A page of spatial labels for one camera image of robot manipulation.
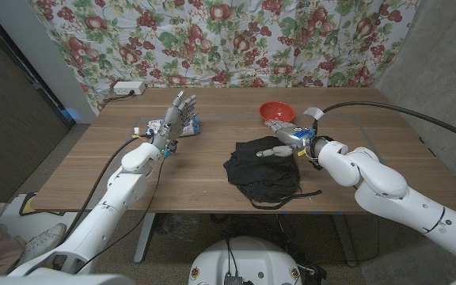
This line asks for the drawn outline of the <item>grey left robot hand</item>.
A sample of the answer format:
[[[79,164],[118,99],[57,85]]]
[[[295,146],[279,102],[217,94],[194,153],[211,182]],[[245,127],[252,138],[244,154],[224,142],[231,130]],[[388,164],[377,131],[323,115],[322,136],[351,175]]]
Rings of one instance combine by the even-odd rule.
[[[180,91],[167,109],[152,145],[164,154],[192,121],[195,105],[196,95],[184,99],[184,91]]]

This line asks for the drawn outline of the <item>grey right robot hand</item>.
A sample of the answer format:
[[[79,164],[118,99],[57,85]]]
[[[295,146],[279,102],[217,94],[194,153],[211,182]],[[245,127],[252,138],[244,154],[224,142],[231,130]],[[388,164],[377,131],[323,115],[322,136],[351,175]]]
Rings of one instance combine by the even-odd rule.
[[[292,154],[307,156],[309,160],[314,159],[311,150],[311,143],[316,135],[316,130],[308,127],[298,127],[293,123],[281,120],[267,120],[265,126],[274,132],[277,139],[283,146],[274,146],[266,150],[256,152],[256,156],[262,157],[288,157]]]

